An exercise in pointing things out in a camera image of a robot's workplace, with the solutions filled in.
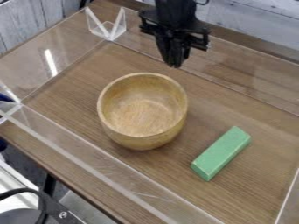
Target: green eraser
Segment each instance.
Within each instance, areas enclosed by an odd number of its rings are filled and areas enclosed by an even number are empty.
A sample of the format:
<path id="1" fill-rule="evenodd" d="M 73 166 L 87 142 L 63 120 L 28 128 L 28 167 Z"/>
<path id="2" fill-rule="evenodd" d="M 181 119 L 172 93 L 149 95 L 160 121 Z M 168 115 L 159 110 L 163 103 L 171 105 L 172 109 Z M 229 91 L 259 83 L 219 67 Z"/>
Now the green eraser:
<path id="1" fill-rule="evenodd" d="M 192 170 L 209 181 L 229 160 L 247 147 L 249 134 L 233 126 L 209 148 L 191 162 Z"/>

